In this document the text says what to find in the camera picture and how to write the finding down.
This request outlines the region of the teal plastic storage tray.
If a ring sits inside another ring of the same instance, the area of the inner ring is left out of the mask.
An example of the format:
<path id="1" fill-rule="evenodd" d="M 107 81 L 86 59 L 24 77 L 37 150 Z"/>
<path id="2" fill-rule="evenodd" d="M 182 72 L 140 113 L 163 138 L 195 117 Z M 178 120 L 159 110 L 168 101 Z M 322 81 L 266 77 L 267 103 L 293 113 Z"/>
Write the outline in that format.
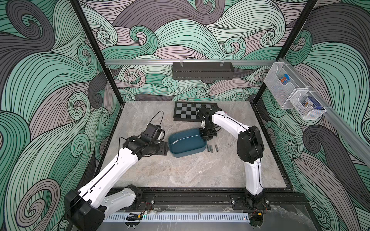
<path id="1" fill-rule="evenodd" d="M 205 151 L 207 142 L 201 137 L 199 128 L 180 131 L 168 138 L 169 150 L 180 158 Z"/>

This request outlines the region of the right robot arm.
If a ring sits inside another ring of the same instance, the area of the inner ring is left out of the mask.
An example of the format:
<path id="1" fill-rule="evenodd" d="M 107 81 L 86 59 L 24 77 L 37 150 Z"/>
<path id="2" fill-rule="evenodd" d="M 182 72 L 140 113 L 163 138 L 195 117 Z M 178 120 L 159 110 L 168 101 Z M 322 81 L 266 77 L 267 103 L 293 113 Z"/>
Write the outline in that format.
<path id="1" fill-rule="evenodd" d="M 247 126 L 230 117 L 218 107 L 197 110 L 201 119 L 200 136 L 209 141 L 217 136 L 216 127 L 229 132 L 237 139 L 237 155 L 243 161 L 246 172 L 245 203 L 249 208 L 256 208 L 264 203 L 265 193 L 262 186 L 261 163 L 265 150 L 260 130 L 256 126 Z"/>

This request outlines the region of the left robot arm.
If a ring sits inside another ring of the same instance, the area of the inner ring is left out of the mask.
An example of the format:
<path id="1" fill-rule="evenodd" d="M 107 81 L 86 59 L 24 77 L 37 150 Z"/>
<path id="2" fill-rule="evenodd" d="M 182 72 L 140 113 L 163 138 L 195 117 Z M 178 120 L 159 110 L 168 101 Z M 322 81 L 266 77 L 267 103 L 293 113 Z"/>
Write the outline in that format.
<path id="1" fill-rule="evenodd" d="M 112 187 L 141 158 L 165 156 L 166 141 L 154 141 L 132 136 L 126 139 L 112 161 L 79 190 L 70 190 L 64 197 L 64 217 L 80 231 L 96 231 L 105 217 L 123 208 L 140 208 L 143 192 L 128 185 L 115 194 Z"/>

